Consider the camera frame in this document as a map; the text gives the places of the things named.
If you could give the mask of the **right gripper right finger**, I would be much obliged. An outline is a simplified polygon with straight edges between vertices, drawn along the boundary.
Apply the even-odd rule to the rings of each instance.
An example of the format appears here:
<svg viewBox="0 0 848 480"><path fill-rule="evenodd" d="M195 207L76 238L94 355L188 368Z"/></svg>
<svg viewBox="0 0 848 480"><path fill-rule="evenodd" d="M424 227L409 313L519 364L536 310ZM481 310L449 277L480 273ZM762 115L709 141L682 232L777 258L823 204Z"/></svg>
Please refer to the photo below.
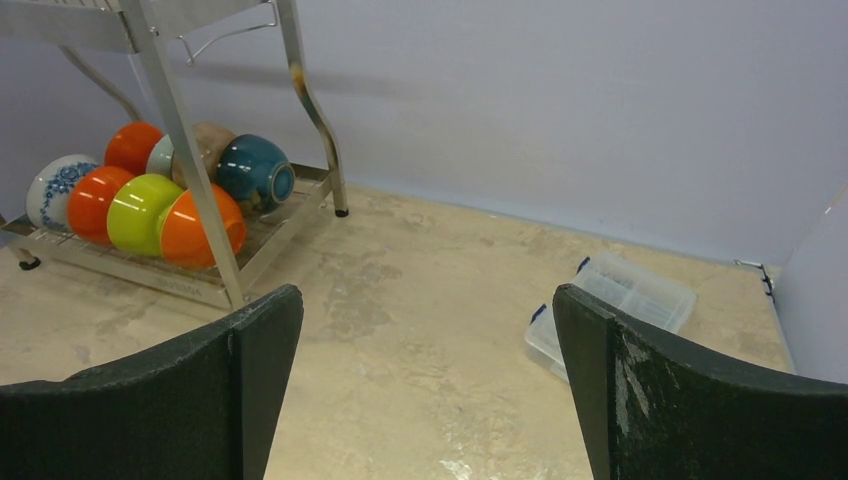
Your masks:
<svg viewBox="0 0 848 480"><path fill-rule="evenodd" d="M650 325L573 284L553 316L597 479L843 479L847 388Z"/></svg>

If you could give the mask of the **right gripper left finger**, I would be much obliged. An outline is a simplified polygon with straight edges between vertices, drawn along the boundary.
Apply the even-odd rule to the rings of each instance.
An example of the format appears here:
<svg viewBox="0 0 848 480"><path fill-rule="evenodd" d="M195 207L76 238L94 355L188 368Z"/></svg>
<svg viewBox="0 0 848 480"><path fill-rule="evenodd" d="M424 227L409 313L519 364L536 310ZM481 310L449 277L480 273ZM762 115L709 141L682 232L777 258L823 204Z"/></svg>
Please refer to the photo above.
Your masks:
<svg viewBox="0 0 848 480"><path fill-rule="evenodd" d="M1 389L5 479L261 479L304 318L282 286L61 381Z"/></svg>

